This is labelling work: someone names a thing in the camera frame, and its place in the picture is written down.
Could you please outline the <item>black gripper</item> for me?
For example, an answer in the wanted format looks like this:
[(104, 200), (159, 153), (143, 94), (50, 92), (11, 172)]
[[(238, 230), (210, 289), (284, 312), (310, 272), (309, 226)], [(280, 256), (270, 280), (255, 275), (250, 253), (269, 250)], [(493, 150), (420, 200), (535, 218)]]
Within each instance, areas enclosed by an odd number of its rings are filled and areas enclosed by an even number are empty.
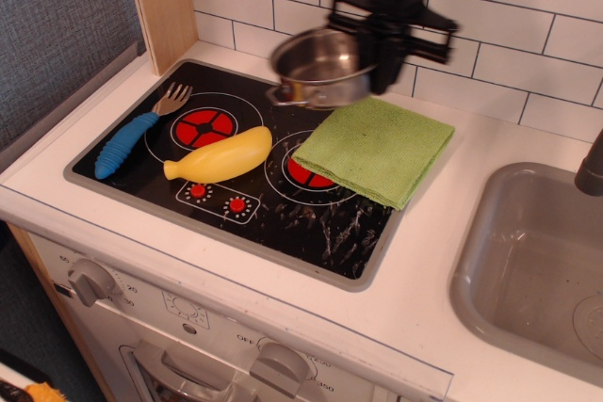
[(328, 25), (356, 38), (361, 68), (376, 63), (375, 94), (397, 82), (407, 56), (448, 62), (458, 31), (454, 21), (430, 10), (425, 0), (333, 0)]

